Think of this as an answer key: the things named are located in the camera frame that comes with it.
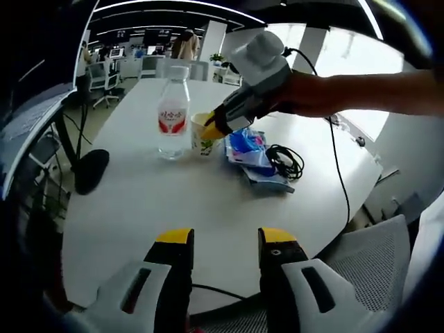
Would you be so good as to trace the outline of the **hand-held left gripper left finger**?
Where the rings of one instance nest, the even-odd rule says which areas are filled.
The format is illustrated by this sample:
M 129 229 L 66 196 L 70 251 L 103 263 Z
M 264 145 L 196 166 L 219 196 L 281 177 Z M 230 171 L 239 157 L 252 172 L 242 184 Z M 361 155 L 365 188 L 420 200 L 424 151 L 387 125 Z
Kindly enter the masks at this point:
M 96 300 L 65 315 L 70 332 L 187 332 L 194 265 L 194 229 L 157 237 L 141 262 L 106 280 Z

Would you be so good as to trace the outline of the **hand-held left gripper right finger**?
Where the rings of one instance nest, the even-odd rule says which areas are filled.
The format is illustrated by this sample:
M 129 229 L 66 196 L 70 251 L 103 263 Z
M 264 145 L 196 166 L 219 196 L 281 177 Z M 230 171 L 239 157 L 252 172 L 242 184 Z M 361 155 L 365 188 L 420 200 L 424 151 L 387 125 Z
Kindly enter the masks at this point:
M 309 259 L 285 230 L 259 228 L 260 293 L 269 332 L 378 332 L 383 311 L 370 311 L 355 288 L 319 259 Z

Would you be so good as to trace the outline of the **person's right hand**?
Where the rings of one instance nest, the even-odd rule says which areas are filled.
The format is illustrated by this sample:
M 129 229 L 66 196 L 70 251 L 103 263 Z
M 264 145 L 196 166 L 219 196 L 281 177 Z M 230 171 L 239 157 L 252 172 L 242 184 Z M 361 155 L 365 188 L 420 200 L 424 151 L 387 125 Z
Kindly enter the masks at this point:
M 256 117 L 281 112 L 325 118 L 338 112 L 334 104 L 325 79 L 295 71 L 281 86 L 264 95 Z

